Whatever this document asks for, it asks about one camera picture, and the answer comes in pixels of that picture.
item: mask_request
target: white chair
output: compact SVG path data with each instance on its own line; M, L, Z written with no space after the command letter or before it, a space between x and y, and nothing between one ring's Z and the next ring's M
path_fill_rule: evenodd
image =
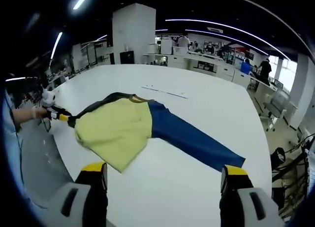
M270 102L264 102L265 109L269 111L268 116L259 115L261 120L268 120L268 128L272 129L276 121L282 118L286 112L286 107L290 102L290 95L282 89L278 89L272 95Z

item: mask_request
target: human arm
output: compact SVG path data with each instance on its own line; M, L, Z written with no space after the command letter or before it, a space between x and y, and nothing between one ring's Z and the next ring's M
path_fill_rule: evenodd
M32 109L12 109L12 115L15 125L20 125L31 119L43 118L47 110L42 107L34 107Z

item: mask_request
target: window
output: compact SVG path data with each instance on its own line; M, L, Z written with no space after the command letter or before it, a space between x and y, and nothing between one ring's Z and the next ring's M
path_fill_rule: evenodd
M270 66L271 66L271 72L269 73L269 77L271 77L271 78L275 78L278 60L279 60L279 57L276 57L276 56L270 56L269 57Z
M283 83L284 90L290 92L293 86L297 62L283 60L282 68L280 71L279 81Z

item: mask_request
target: blue bin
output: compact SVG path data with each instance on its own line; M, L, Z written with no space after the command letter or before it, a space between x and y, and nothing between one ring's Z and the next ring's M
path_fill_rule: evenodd
M241 66L241 72L245 74L249 74L250 70L251 70L251 65L246 62L243 62Z

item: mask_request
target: black ceiling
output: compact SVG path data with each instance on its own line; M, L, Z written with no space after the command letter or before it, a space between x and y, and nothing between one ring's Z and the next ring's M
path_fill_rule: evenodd
M7 0L4 21L9 26L15 57L25 64L39 54L52 50L58 32L64 32L57 53L73 44L95 40L111 32L112 12L138 2L157 10L157 29L182 32L184 29L223 30L224 35L248 42L267 51L270 47L239 31L196 22L165 22L169 18L199 19L234 26L283 49L293 60L296 53L308 54L308 48L282 22L244 0L86 0L78 11L77 0ZM315 25L312 0L250 0L275 13L289 24L315 52Z

